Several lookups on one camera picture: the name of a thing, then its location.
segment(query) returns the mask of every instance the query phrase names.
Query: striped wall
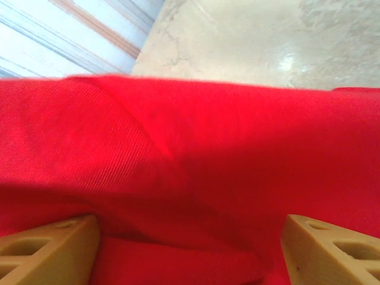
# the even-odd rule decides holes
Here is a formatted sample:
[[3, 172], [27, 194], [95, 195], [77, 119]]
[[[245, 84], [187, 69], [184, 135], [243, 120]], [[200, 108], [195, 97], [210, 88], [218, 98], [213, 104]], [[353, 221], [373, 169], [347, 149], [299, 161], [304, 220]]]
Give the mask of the striped wall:
[[0, 0], [0, 77], [129, 73], [164, 0]]

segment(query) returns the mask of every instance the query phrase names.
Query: triangular plastic piece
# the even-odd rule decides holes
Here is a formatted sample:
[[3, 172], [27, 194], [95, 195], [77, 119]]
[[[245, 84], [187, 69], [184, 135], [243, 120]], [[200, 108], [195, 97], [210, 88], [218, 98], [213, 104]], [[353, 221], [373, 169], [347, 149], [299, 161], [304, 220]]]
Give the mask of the triangular plastic piece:
[[281, 244], [292, 285], [380, 285], [380, 239], [289, 215]]
[[0, 238], [0, 285], [85, 285], [99, 245], [95, 216]]

